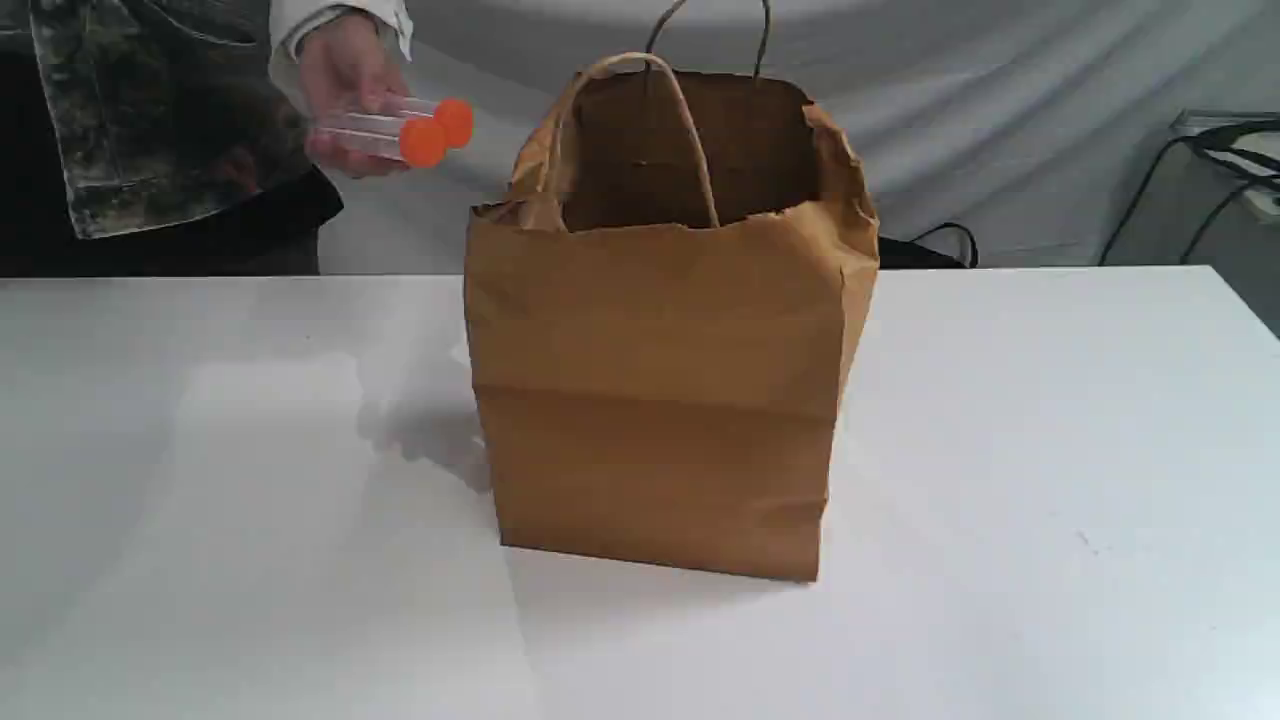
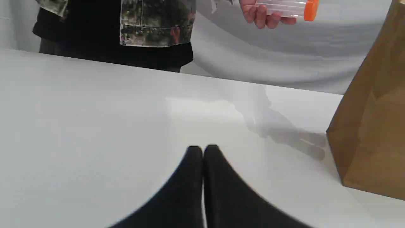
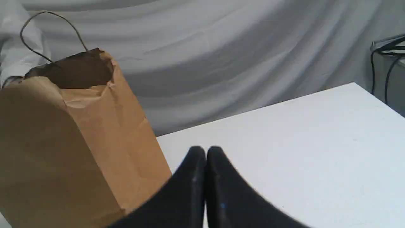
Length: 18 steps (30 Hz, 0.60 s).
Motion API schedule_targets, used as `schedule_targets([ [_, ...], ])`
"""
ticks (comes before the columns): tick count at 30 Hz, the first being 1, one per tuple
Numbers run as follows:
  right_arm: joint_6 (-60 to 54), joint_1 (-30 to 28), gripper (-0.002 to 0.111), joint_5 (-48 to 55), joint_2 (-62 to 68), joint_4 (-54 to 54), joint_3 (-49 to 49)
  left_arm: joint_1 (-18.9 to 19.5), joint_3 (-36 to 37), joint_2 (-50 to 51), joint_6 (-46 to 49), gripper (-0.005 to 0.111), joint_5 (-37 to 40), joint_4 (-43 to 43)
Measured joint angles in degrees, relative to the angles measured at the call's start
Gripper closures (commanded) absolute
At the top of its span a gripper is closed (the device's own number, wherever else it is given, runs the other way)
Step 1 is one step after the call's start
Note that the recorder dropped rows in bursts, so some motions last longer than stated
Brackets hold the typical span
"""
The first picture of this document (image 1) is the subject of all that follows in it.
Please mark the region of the person's hand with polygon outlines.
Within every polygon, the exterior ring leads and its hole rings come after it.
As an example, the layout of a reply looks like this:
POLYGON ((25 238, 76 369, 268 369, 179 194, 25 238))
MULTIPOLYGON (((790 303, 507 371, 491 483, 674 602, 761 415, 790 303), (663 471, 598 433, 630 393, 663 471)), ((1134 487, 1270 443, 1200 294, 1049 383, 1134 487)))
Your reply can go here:
MULTIPOLYGON (((380 38, 374 15, 360 9, 342 13, 310 31, 301 42, 300 74, 303 97, 314 117, 381 108, 387 96, 407 96, 399 63, 380 38)), ((312 129, 310 158, 352 178, 390 176, 407 169, 401 161, 361 154, 312 129)))

